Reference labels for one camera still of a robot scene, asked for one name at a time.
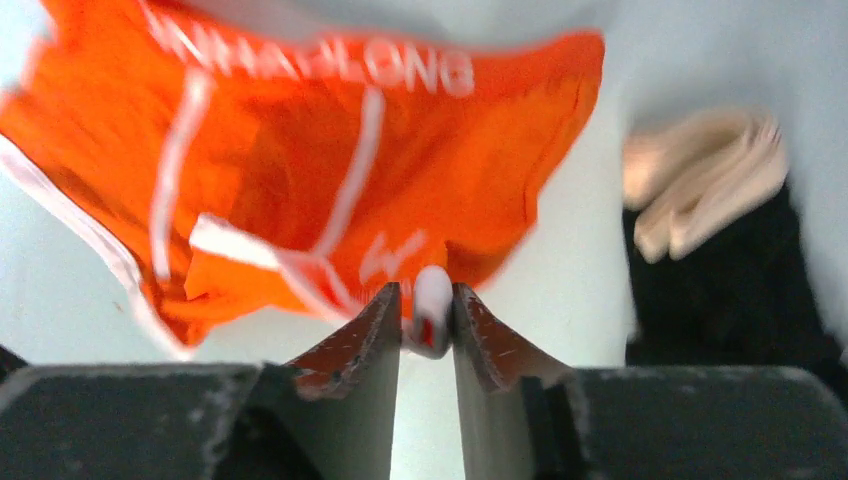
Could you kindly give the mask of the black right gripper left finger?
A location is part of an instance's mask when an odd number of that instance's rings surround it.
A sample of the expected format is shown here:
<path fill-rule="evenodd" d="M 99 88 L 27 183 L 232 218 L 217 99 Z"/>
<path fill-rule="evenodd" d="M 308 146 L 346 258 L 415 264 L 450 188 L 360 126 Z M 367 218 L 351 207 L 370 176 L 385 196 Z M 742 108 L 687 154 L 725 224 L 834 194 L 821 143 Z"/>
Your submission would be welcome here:
<path fill-rule="evenodd" d="M 284 363 L 31 366 L 1 354 L 5 479 L 386 479 L 400 289 Z"/>

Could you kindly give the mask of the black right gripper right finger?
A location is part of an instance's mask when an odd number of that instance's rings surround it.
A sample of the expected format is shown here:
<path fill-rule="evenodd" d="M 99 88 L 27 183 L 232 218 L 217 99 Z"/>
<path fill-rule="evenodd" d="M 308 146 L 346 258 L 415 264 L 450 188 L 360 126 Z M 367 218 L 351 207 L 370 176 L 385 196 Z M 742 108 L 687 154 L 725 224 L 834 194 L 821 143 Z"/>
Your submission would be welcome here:
<path fill-rule="evenodd" d="M 843 479 L 847 416 L 790 367 L 574 369 L 453 294 L 470 479 Z"/>

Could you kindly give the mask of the orange underwear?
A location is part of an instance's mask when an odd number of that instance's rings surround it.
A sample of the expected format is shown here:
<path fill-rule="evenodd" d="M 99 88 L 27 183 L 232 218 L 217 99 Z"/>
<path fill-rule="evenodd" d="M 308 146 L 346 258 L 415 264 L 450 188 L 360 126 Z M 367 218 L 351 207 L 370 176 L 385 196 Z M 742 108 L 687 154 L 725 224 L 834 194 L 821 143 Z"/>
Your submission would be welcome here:
<path fill-rule="evenodd" d="M 435 265 L 490 278 L 594 109 L 595 29 L 502 52 L 276 39 L 178 1 L 48 1 L 1 170 L 189 358 L 264 307 L 336 324 Z"/>

